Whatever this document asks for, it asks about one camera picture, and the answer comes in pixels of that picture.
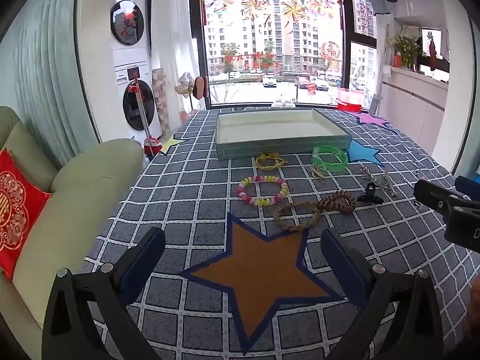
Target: white car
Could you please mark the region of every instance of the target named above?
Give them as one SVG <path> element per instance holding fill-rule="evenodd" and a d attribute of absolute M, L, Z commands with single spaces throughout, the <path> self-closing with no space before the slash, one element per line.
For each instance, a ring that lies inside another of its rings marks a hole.
<path fill-rule="evenodd" d="M 316 79 L 315 85 L 317 86 L 318 91 L 328 91 L 330 89 L 328 83 L 323 79 Z"/>
<path fill-rule="evenodd" d="M 277 79 L 272 76 L 265 76 L 262 79 L 262 84 L 264 88 L 272 87 L 276 88 L 277 87 Z"/>

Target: orange star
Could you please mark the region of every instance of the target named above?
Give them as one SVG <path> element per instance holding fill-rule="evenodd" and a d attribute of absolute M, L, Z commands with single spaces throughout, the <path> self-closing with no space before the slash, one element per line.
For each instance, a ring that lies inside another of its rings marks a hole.
<path fill-rule="evenodd" d="M 229 293 L 243 353 L 247 353 L 282 303 L 341 300 L 302 265 L 307 232 L 266 237 L 230 213 L 226 251 L 181 273 Z"/>

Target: potted plant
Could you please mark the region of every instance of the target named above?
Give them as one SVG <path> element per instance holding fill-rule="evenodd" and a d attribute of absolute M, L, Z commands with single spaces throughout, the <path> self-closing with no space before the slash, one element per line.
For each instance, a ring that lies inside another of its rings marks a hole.
<path fill-rule="evenodd" d="M 402 56 L 402 68 L 413 70 L 420 46 L 413 39 L 400 35 L 388 39 L 388 43 L 395 47 L 395 53 L 400 53 Z"/>

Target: silver bolt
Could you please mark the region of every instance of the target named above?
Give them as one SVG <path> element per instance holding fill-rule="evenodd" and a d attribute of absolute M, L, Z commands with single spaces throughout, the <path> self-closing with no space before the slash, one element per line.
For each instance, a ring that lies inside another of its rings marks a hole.
<path fill-rule="evenodd" d="M 63 278 L 63 276 L 65 276 L 67 273 L 68 273 L 68 269 L 67 269 L 67 268 L 60 268 L 60 269 L 57 271 L 57 276 L 58 276 L 59 278 Z"/>
<path fill-rule="evenodd" d="M 420 276 L 422 279 L 428 279 L 430 275 L 428 274 L 428 271 L 426 269 L 419 269 L 418 276 Z"/>
<path fill-rule="evenodd" d="M 107 274 L 108 272 L 111 272 L 112 270 L 113 270 L 113 264 L 111 262 L 106 262 L 100 268 L 100 271 L 102 271 L 104 274 Z"/>
<path fill-rule="evenodd" d="M 375 264 L 372 269 L 377 274 L 385 273 L 385 267 L 382 264 Z"/>

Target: red car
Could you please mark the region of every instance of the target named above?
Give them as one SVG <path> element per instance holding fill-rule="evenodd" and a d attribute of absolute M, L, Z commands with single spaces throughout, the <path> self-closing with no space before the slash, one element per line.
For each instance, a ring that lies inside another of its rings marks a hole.
<path fill-rule="evenodd" d="M 308 89 L 309 85 L 315 85 L 314 82 L 310 82 L 307 80 L 305 77 L 297 77 L 295 79 L 295 85 L 299 87 L 300 89 Z"/>

